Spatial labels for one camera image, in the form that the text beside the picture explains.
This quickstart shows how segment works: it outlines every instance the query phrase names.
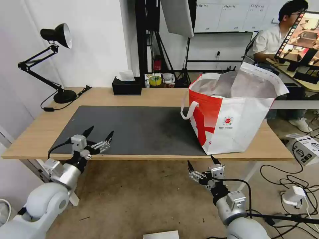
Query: black desk lamp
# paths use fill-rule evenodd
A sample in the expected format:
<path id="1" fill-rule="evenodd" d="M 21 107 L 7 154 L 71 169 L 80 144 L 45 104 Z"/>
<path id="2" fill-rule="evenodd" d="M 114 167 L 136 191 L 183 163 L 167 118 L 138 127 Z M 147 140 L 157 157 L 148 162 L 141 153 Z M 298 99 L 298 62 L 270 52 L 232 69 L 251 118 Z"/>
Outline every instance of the black desk lamp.
<path id="1" fill-rule="evenodd" d="M 39 79 L 40 81 L 46 83 L 47 85 L 53 87 L 57 90 L 57 93 L 54 95 L 53 99 L 56 103 L 63 104 L 72 102 L 76 99 L 77 95 L 74 91 L 71 90 L 65 90 L 62 89 L 62 86 L 52 82 L 37 73 L 33 72 L 31 70 L 31 67 L 39 64 L 40 62 L 48 59 L 49 57 L 57 54 L 59 46 L 55 44 L 55 41 L 59 42 L 62 46 L 66 48 L 72 48 L 72 38 L 70 34 L 69 27 L 66 23 L 62 23 L 58 25 L 54 30 L 53 29 L 41 29 L 40 35 L 43 39 L 47 40 L 51 45 L 45 49 L 44 51 L 41 51 L 40 53 L 36 54 L 35 56 L 27 59 L 26 61 L 20 62 L 18 64 L 19 69 L 25 71 L 26 73 L 34 76 L 35 78 Z M 50 55 L 47 55 L 41 59 L 34 58 L 42 55 L 43 53 L 52 50 L 53 52 Z"/>

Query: sneaker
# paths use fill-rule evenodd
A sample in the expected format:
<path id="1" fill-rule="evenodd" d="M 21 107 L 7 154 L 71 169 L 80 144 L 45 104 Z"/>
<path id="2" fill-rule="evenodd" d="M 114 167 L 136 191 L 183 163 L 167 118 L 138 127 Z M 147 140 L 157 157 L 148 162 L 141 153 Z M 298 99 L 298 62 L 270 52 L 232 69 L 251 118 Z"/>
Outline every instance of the sneaker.
<path id="1" fill-rule="evenodd" d="M 304 133 L 310 133 L 312 131 L 312 128 L 310 128 L 306 122 L 306 118 L 289 120 L 288 122 Z"/>

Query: red and white bag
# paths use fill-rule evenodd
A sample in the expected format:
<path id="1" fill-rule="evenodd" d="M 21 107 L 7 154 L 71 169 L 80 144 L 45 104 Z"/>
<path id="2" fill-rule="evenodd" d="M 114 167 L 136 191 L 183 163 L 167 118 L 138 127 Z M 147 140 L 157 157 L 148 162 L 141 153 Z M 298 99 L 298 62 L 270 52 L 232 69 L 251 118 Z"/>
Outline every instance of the red and white bag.
<path id="1" fill-rule="evenodd" d="M 190 119 L 206 154 L 244 152 L 274 99 L 289 91 L 274 73 L 243 63 L 238 71 L 202 74 L 189 86 Z"/>

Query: lamp arm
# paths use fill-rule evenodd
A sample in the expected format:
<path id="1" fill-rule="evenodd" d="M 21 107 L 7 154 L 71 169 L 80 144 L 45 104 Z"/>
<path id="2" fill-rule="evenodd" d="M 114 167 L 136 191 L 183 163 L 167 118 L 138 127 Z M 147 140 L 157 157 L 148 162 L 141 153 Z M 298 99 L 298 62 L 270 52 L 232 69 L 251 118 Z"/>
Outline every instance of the lamp arm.
<path id="1" fill-rule="evenodd" d="M 42 55 L 43 53 L 45 53 L 45 52 L 47 52 L 49 50 L 53 51 L 50 55 L 48 55 L 48 56 L 46 56 L 46 57 L 44 57 L 42 59 L 33 60 L 34 58 Z M 61 85 L 57 85 L 56 83 L 54 83 L 54 82 L 52 82 L 52 81 L 40 76 L 39 74 L 37 74 L 37 73 L 35 73 L 34 71 L 31 70 L 31 67 L 39 64 L 40 62 L 48 59 L 49 57 L 51 57 L 51 56 L 53 56 L 53 55 L 55 55 L 57 53 L 58 53 L 58 46 L 57 45 L 51 45 L 47 49 L 45 49 L 45 50 L 41 51 L 40 53 L 36 54 L 35 56 L 33 56 L 33 57 L 23 61 L 23 62 L 20 62 L 18 64 L 18 68 L 20 70 L 32 75 L 33 77 L 39 79 L 43 83 L 46 83 L 47 85 L 51 86 L 52 88 L 56 89 L 57 91 L 64 91 L 64 89 L 62 89 Z"/>

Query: man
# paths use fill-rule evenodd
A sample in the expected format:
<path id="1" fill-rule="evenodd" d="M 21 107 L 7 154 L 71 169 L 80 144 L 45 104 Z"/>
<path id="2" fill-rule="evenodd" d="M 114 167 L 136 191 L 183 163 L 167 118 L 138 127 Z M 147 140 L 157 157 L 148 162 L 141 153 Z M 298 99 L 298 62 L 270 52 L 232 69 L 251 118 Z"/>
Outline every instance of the man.
<path id="1" fill-rule="evenodd" d="M 266 63 L 266 59 L 276 61 L 275 54 L 282 45 L 290 28 L 293 26 L 300 12 L 308 9 L 308 3 L 305 0 L 292 0 L 287 2 L 279 12 L 279 24 L 260 32 L 252 48 L 248 51 L 248 56 L 253 58 L 260 67 Z M 304 95 L 288 95 L 289 99 L 299 100 Z M 299 130 L 308 133 L 312 131 L 304 118 L 305 110 L 288 110 L 287 117 L 290 124 L 296 126 Z"/>

